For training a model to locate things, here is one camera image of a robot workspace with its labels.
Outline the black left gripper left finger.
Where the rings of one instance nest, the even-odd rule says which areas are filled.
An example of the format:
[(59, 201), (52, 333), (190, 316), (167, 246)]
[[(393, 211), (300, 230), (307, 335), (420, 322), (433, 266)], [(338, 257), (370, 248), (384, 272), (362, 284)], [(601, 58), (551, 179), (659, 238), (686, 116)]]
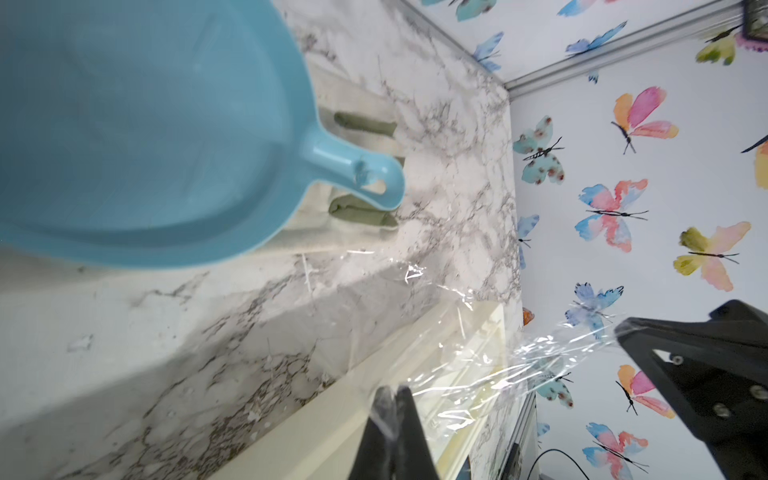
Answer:
[(375, 392), (349, 480), (392, 478), (396, 430), (395, 394), (388, 386), (380, 387)]

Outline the cream plastic wrap dispenser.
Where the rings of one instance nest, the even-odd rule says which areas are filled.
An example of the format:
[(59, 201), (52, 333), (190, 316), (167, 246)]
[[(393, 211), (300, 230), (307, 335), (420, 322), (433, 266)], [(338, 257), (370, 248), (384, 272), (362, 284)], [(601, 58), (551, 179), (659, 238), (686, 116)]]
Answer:
[(217, 479), (345, 479), (373, 427), (404, 437), (397, 393), (410, 390), (439, 478), (452, 479), (484, 428), (506, 367), (504, 307), (443, 301), (215, 473)]

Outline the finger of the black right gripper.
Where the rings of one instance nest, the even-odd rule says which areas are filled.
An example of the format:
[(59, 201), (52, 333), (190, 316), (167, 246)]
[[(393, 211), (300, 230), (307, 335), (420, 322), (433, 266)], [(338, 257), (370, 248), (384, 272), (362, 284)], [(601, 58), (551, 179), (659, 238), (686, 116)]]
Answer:
[(705, 322), (629, 317), (614, 334), (725, 478), (766, 478), (766, 312), (730, 300)]

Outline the clear plastic wrap sheet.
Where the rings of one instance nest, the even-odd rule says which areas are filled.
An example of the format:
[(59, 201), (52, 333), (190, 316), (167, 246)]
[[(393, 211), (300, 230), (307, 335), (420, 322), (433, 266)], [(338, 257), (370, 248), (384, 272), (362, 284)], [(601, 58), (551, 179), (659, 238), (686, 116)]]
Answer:
[(313, 302), (330, 337), (322, 364), (338, 376), (343, 400), (386, 434), (393, 429), (377, 391), (392, 400), (407, 388), (425, 426), (464, 431), (503, 396), (560, 395), (569, 372), (617, 344), (625, 319), (607, 293), (578, 287), (560, 319), (525, 327), (517, 285), (486, 291), (448, 259), (354, 249), (320, 261), (333, 277)]

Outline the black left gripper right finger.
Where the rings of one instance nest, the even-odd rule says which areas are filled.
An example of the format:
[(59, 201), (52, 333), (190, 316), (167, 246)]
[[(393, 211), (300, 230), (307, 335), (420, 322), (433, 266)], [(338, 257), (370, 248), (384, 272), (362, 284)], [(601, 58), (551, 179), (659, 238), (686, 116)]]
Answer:
[(439, 480), (412, 392), (400, 386), (395, 396), (397, 435), (393, 479)]

